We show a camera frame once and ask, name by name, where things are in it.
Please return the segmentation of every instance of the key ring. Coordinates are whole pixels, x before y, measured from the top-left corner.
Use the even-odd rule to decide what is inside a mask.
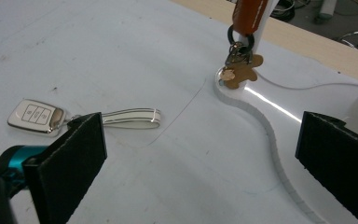
[[[82,115],[73,115],[70,119],[66,119],[61,126],[80,117],[82,117]],[[102,117],[104,127],[154,129],[159,126],[161,111],[154,108],[133,108],[104,113]]]
[[[230,45],[234,45],[236,43],[236,41],[234,40],[234,37],[233,37],[233,32],[234,32],[234,25],[231,25],[227,31],[228,42]],[[250,53],[255,45],[255,37],[253,34],[247,35],[246,38],[248,39],[248,46],[242,47],[240,49],[241,54]]]

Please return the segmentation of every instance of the black foam pad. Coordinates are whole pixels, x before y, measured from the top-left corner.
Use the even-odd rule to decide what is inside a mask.
[[[358,218],[358,134],[345,122],[305,112],[296,157]]]
[[[101,113],[74,119],[69,131],[22,167],[40,223],[66,223],[99,173],[106,149]]]

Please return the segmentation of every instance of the leather key holder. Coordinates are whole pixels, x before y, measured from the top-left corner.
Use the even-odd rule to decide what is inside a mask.
[[[253,34],[263,17],[268,0],[238,0],[232,14],[234,30],[240,35]]]

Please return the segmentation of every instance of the car key fob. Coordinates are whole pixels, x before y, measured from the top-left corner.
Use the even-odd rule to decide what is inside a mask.
[[[65,111],[54,105],[22,100],[7,120],[9,126],[54,137],[65,121]]]

